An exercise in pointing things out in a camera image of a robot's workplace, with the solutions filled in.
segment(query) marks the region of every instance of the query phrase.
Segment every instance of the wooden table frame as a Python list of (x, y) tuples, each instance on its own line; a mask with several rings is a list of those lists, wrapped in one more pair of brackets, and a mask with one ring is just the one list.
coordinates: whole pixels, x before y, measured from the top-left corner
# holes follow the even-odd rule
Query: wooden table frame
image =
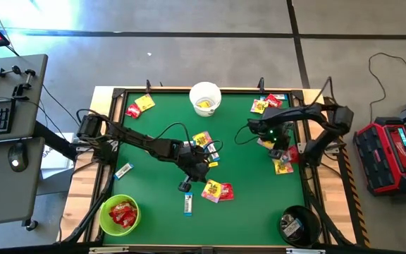
[[(188, 91), (189, 87), (150, 87), (151, 93), (161, 92), (184, 92)], [(223, 92), (227, 93), (258, 93), (259, 88), (221, 88)], [(96, 87), (92, 98), (90, 109), (98, 111), (100, 114), (109, 116), (113, 121), (120, 122), (123, 120), (124, 111), (127, 107), (126, 97), (129, 92), (146, 92), (146, 87)], [(264, 94), (284, 92), (292, 95), (290, 99), (292, 105), (310, 104), (316, 96), (319, 94), (318, 89), (278, 89), (269, 88), (265, 89)], [(324, 99), (319, 97), (317, 102), (324, 103)], [(297, 141), (304, 142), (311, 139), (311, 137), (317, 137), (322, 132), (322, 127), (313, 121), (298, 121)], [(91, 152), (78, 157), (76, 162), (76, 168), (90, 161), (92, 157)], [(359, 198), (356, 195), (355, 182), (353, 181), (352, 172), (348, 163), (348, 156), (345, 150), (342, 150), (338, 155), (338, 163), (333, 160), (329, 160), (326, 157), (323, 158), (323, 163), (333, 167), (340, 171), (342, 178), (338, 178), (333, 172), (328, 169), (306, 169), (306, 178), (310, 177), (310, 187), (315, 193), (324, 207), (326, 213), (333, 220), (338, 229), (343, 235), (350, 241), (358, 243), (363, 246), (369, 246), (369, 239), (367, 238), (367, 231), (365, 229), (364, 218), (361, 212), (361, 206), (359, 204)], [(70, 185), (70, 191), (66, 206), (61, 221), (61, 228), (63, 238), (71, 234), (74, 228), (79, 224), (85, 213), (88, 211), (90, 205), (94, 202), (96, 197), (102, 190), (102, 185), (106, 183), (109, 173), (109, 167), (103, 167), (101, 165), (94, 165), (88, 167), (73, 176), (72, 183)], [(305, 198), (305, 204), (309, 206), (307, 199)], [(100, 241), (101, 229), (99, 228), (97, 218), (95, 216), (93, 223), (86, 230), (80, 241)], [(324, 232), (321, 235), (321, 242), (335, 243), (330, 234), (324, 227)], [(133, 249), (135, 245), (130, 245), (130, 250), (146, 251), (146, 246), (140, 249)], [(149, 246), (148, 250), (154, 250), (156, 248), (164, 246)], [(248, 248), (248, 246), (220, 246), (221, 248), (241, 247)], [(262, 246), (264, 248), (270, 248), (275, 246)]]

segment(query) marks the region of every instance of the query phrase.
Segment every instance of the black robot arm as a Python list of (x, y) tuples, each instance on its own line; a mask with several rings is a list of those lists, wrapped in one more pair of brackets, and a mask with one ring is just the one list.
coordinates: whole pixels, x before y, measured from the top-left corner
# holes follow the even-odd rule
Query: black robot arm
[[(106, 135), (100, 133), (103, 122), (106, 122)], [(112, 145), (109, 141), (118, 141), (143, 149), (162, 162), (175, 163), (186, 174), (185, 180), (178, 187), (180, 191), (188, 192), (191, 188), (191, 181), (207, 182), (209, 153), (205, 152), (203, 147), (191, 146), (175, 139), (152, 138), (96, 114), (82, 118), (76, 135), (80, 140), (88, 142), (94, 149), (92, 161), (109, 164), (111, 160), (116, 159), (113, 157)]]
[[(333, 118), (328, 122), (323, 111), (332, 111)], [(288, 149), (288, 130), (290, 122), (299, 120), (316, 121), (324, 129), (316, 140), (308, 141), (303, 159), (312, 166), (319, 166), (324, 150), (339, 136), (350, 131), (353, 112), (348, 107), (339, 105), (323, 105), (313, 103), (309, 106), (293, 107), (289, 109), (266, 108), (261, 119), (248, 119), (247, 125), (253, 134), (257, 134), (263, 141), (275, 143), (269, 155), (279, 158)]]

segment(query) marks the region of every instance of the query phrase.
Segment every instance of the wooden table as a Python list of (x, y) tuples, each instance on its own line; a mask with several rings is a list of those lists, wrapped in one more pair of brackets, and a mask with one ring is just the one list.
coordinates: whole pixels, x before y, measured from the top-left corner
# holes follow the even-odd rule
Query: wooden table
[[(114, 88), (144, 89), (144, 87), (96, 87), (94, 90), (90, 109), (98, 111), (100, 114), (109, 115), (109, 108), (111, 106)], [(173, 87), (152, 87), (152, 89), (155, 90), (173, 89)], [(241, 89), (257, 90), (257, 88), (241, 88)], [(320, 90), (318, 89), (302, 90), (302, 93), (304, 95), (304, 103), (310, 104), (319, 92)], [(318, 98), (317, 102), (324, 103), (324, 100), (322, 97), (320, 97)], [(121, 112), (122, 103), (123, 100), (121, 99), (116, 101), (116, 110), (113, 115), (114, 121), (117, 121), (119, 114), (122, 113)], [(309, 121), (308, 124), (311, 136), (313, 138), (317, 137), (323, 130), (322, 127), (316, 122)], [(304, 131), (299, 131), (299, 133), (301, 136), (300, 138), (302, 140), (305, 140)], [(87, 164), (90, 161), (91, 157), (92, 157), (91, 152), (86, 152), (85, 154), (79, 156), (78, 161), (76, 163), (76, 168), (82, 166), (83, 164)], [(340, 157), (343, 157), (343, 159), (348, 160), (347, 152), (342, 150)], [(323, 157), (322, 162), (339, 171), (338, 162), (330, 160), (326, 157)], [(359, 244), (369, 246), (369, 240), (367, 239), (367, 232), (364, 225), (364, 218), (362, 217), (361, 213), (361, 206), (359, 204), (359, 199), (356, 195), (355, 182), (351, 177), (352, 176), (352, 173), (350, 171), (351, 169), (350, 166), (348, 166), (348, 163), (347, 165), (344, 164), (343, 166), (344, 167), (347, 166), (347, 171), (343, 172), (342, 174), (345, 176), (347, 175), (349, 176), (348, 179), (344, 180), (344, 183), (343, 180), (340, 179), (336, 174), (331, 172), (330, 169), (327, 169), (323, 166), (319, 167), (318, 170), (319, 180), (325, 210), (326, 213), (333, 220), (335, 225), (338, 227), (338, 229), (349, 241), (352, 241), (353, 243), (356, 243), (358, 241)], [(94, 190), (96, 175), (97, 175), (97, 165), (94, 164), (76, 173), (73, 176), (73, 180), (70, 185), (70, 191), (68, 193), (66, 206), (63, 212), (63, 218), (61, 221), (63, 238), (66, 238), (67, 236), (70, 235), (70, 233), (74, 230), (74, 228), (80, 223), (85, 213), (88, 211), (92, 199), (92, 191)], [(347, 203), (344, 184), (348, 185), (346, 189), (349, 190), (349, 192), (351, 189), (354, 193), (354, 195), (350, 195), (347, 197), (350, 199), (349, 201), (350, 209)], [(95, 239), (95, 237), (97, 236), (99, 228), (97, 217), (98, 216), (95, 217), (94, 224), (92, 227), (92, 233), (90, 235), (91, 240)], [(352, 225), (352, 222), (354, 222), (355, 224), (356, 227), (355, 230)]]

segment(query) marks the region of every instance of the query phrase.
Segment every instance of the concrete floor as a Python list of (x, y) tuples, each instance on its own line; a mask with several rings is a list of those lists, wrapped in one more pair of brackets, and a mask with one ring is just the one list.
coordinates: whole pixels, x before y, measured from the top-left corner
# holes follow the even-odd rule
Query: concrete floor
[[(301, 33), (406, 35), (406, 1), (294, 0), (293, 6)], [(43, 30), (291, 32), (286, 0), (0, 0), (0, 17), (8, 28)], [(254, 87), (263, 76), (267, 87), (302, 87), (293, 39), (9, 35), (19, 54), (49, 55), (44, 84), (71, 112), (90, 105), (96, 85), (144, 85), (146, 79), (165, 86), (208, 80)], [(355, 112), (353, 133), (369, 122), (369, 102), (381, 97), (368, 58), (386, 52), (406, 59), (406, 40), (302, 40), (302, 50), (311, 87), (333, 76), (336, 99)], [(0, 48), (0, 57), (5, 56), (12, 53)], [(373, 70), (387, 91), (386, 100), (374, 105), (374, 116), (397, 115), (406, 103), (406, 66), (379, 56)], [(46, 93), (42, 100), (62, 131), (75, 131)], [(41, 113), (38, 119), (44, 120)], [(406, 250), (406, 197), (372, 197), (351, 143), (347, 149), (372, 246)], [(64, 202), (63, 194), (37, 197), (34, 218), (41, 227), (28, 233), (20, 222), (0, 224), (0, 248), (54, 242)]]

